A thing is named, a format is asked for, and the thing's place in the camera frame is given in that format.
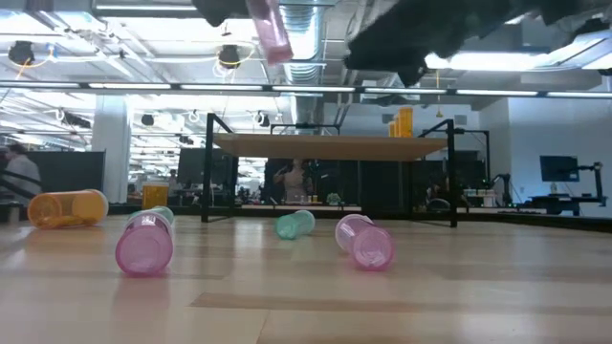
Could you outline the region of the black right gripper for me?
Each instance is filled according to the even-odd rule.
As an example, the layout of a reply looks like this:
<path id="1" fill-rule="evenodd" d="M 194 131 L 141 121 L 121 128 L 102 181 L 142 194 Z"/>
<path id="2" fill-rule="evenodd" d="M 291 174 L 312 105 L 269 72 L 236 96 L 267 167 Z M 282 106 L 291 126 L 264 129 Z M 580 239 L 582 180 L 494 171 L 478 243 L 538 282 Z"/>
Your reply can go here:
<path id="1" fill-rule="evenodd" d="M 346 67 L 393 71 L 405 87 L 426 74 L 425 58 L 456 54 L 465 41 L 486 36 L 537 8 L 539 0 L 398 0 L 348 43 Z"/>

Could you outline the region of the pink pill bottle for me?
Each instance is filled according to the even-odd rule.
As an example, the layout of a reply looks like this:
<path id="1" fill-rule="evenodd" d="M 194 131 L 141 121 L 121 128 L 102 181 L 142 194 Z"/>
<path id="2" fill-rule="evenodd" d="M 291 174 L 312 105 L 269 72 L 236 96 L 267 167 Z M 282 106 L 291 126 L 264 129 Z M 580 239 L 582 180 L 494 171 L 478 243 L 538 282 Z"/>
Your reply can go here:
<path id="1" fill-rule="evenodd" d="M 173 224 L 154 212 L 128 219 L 115 250 L 119 268 L 128 275 L 163 273 L 174 251 Z"/>
<path id="2" fill-rule="evenodd" d="M 277 0 L 246 0 L 260 45 L 270 65 L 290 61 L 293 49 Z"/>
<path id="3" fill-rule="evenodd" d="M 385 271 L 393 262 L 395 247 L 391 235 L 367 216 L 349 214 L 341 218 L 336 224 L 335 238 L 357 269 Z"/>

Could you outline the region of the wooden shelf black metal legs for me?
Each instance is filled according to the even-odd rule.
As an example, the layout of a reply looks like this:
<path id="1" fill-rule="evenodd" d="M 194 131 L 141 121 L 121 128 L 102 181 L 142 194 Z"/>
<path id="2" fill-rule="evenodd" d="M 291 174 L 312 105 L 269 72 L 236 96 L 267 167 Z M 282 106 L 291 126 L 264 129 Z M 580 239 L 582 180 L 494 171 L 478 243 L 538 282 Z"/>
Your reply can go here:
<path id="1" fill-rule="evenodd" d="M 206 119 L 203 177 L 205 187 L 209 187 L 211 181 L 211 157 L 214 145 L 218 145 L 235 158 L 396 161 L 408 164 L 447 148 L 450 209 L 444 219 L 449 221 L 451 227 L 458 225 L 459 191 L 456 186 L 455 127 L 451 119 L 439 122 L 416 138 L 235 134 L 216 114 L 208 113 Z"/>

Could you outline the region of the LED strip light bar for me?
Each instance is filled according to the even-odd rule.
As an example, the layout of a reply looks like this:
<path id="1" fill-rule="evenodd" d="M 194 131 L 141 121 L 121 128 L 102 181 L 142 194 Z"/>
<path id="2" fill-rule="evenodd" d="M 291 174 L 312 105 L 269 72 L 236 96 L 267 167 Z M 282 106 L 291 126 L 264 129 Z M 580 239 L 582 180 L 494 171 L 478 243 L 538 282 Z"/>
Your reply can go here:
<path id="1" fill-rule="evenodd" d="M 134 83 L 134 82 L 53 82 L 0 80 L 2 89 L 27 89 L 58 91 L 66 93 L 115 92 L 125 94 L 338 94 L 338 95 L 380 95 L 380 96 L 440 96 L 440 97 L 530 97 L 567 99 L 612 100 L 612 92 L 579 91 L 525 91 L 525 90 L 482 90 L 482 89 L 437 89 L 437 88 L 389 88 L 363 86 L 316 86 L 316 85 L 273 85 L 273 84 L 204 84 L 204 83 Z"/>

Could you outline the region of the person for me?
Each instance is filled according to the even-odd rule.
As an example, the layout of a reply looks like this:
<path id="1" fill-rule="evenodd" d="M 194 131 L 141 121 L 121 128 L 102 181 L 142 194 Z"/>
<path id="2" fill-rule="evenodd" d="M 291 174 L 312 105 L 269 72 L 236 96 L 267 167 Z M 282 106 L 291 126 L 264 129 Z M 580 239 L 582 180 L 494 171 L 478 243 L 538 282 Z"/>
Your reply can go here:
<path id="1" fill-rule="evenodd" d="M 293 159 L 273 175 L 274 183 L 284 187 L 286 203 L 303 203 L 314 192 L 313 181 L 307 160 Z"/>
<path id="2" fill-rule="evenodd" d="M 7 166 L 0 174 L 0 195 L 27 206 L 34 196 L 42 192 L 39 168 L 19 143 L 8 146 L 6 158 Z"/>

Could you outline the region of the white building column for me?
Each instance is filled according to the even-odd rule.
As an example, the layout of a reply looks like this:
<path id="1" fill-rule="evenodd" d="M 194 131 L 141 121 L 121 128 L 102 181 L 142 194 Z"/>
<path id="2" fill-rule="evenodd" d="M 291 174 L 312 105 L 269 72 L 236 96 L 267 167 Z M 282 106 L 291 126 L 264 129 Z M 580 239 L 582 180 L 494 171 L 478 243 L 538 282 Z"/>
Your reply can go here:
<path id="1" fill-rule="evenodd" d="M 96 96 L 92 150 L 105 155 L 102 192 L 111 204 L 127 200 L 133 118 L 127 97 Z"/>

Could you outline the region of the black computer monitor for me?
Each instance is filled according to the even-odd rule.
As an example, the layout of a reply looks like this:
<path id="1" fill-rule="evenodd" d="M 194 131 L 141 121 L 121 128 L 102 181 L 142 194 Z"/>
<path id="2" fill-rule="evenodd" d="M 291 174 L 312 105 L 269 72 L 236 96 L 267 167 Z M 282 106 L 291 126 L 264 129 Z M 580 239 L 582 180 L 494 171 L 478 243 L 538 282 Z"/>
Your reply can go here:
<path id="1" fill-rule="evenodd" d="M 577 183 L 578 159 L 572 156 L 540 156 L 541 179 L 549 183 Z"/>

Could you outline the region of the large orange pill bottle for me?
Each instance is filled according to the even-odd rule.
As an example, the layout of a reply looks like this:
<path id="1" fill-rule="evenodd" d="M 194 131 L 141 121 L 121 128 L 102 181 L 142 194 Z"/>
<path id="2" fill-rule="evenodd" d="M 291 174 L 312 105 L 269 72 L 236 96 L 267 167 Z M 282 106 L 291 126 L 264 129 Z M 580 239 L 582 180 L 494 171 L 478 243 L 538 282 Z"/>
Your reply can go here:
<path id="1" fill-rule="evenodd" d="M 156 206 L 167 206 L 168 192 L 168 183 L 144 183 L 142 185 L 142 208 L 150 209 Z"/>
<path id="2" fill-rule="evenodd" d="M 94 226 L 108 214 L 106 196 L 96 189 L 42 193 L 28 205 L 30 223 L 39 229 Z"/>

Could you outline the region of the green pill bottle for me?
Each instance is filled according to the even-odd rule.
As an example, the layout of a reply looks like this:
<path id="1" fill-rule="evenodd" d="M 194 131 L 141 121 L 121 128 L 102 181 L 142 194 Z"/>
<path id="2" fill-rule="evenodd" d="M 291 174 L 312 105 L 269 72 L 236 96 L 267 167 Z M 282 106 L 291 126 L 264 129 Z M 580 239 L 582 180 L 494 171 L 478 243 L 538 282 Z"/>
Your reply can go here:
<path id="1" fill-rule="evenodd" d="M 136 212 L 130 214 L 128 219 L 132 220 L 133 218 L 141 215 L 142 213 L 146 213 L 146 212 L 157 213 L 157 214 L 163 216 L 171 225 L 174 223 L 174 213 L 173 213 L 173 211 L 170 208 L 168 208 L 167 206 L 162 206 L 162 205 L 157 205 L 157 206 L 154 206 L 152 208 L 136 211 Z"/>
<path id="2" fill-rule="evenodd" d="M 298 210 L 277 219 L 274 232 L 282 240 L 295 240 L 309 235 L 315 228 L 316 218 L 308 210 Z"/>

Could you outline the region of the dark background desk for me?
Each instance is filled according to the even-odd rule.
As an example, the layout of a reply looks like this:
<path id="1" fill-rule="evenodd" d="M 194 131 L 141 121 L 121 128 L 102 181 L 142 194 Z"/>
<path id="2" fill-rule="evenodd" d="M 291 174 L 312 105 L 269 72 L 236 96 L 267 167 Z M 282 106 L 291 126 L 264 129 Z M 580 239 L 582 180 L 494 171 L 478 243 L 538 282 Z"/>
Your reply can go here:
<path id="1" fill-rule="evenodd" d="M 564 211 L 570 211 L 573 216 L 580 215 L 581 204 L 598 204 L 606 207 L 607 197 L 595 197 L 591 195 L 570 196 L 569 194 L 550 194 L 545 196 L 533 196 L 526 201 L 522 208 L 544 209 L 547 215 L 560 215 Z"/>

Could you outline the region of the black partition panel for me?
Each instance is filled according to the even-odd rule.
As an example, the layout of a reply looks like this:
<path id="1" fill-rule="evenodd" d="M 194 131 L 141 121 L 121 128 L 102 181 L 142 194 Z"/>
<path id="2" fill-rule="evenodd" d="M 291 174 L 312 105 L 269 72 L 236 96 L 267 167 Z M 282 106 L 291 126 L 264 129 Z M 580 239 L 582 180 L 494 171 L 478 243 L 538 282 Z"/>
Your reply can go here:
<path id="1" fill-rule="evenodd" d="M 7 151 L 8 146 L 0 150 L 0 174 L 8 163 Z M 27 150 L 27 156 L 39 168 L 41 193 L 83 189 L 102 190 L 105 158 L 102 152 Z M 10 202 L 15 201 L 0 195 L 0 204 Z"/>

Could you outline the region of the silver ventilation duct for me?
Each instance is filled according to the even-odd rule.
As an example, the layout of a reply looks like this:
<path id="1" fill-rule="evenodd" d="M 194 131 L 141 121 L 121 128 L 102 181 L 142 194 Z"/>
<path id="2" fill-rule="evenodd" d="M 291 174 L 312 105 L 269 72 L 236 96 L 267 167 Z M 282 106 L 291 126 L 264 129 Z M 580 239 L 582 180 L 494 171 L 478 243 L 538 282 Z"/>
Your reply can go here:
<path id="1" fill-rule="evenodd" d="M 313 85 L 321 81 L 323 10 L 308 6 L 281 6 L 280 14 L 294 53 L 283 69 L 290 85 Z"/>

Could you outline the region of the black aluminium rig frame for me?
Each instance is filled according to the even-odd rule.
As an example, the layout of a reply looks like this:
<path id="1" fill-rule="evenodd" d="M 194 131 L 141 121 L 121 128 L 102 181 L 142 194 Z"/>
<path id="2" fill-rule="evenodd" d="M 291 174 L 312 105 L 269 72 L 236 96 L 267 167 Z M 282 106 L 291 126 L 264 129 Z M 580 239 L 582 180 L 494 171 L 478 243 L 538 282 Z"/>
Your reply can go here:
<path id="1" fill-rule="evenodd" d="M 172 206 L 170 207 L 175 215 L 197 216 L 202 217 L 202 210 L 199 206 Z M 109 215 L 128 215 L 137 211 L 134 204 L 111 204 Z M 333 207 L 323 207 L 315 209 L 307 207 L 308 211 L 313 213 L 316 219 L 334 219 L 352 214 L 360 213 L 359 211 L 338 210 Z M 283 215 L 288 215 L 297 210 L 289 209 L 280 206 L 263 206 L 263 207 L 210 207 L 208 209 L 207 220 L 203 222 L 212 222 L 212 218 L 229 218 L 229 217 L 253 217 L 253 218 L 275 218 Z M 372 220 L 393 220 L 393 221 L 412 221 L 419 223 L 446 222 L 450 225 L 451 217 L 446 213 L 389 213 L 389 212 L 370 212 L 365 216 Z M 456 215 L 457 225 L 459 222 L 484 222 L 484 223 L 505 223 L 525 226 L 544 226 L 556 227 L 564 229 L 575 229 L 584 231 L 595 231 L 612 233 L 612 218 L 592 218 L 592 217 L 564 217 L 557 215 L 541 215 L 541 214 L 526 214 L 526 213 L 458 213 Z"/>

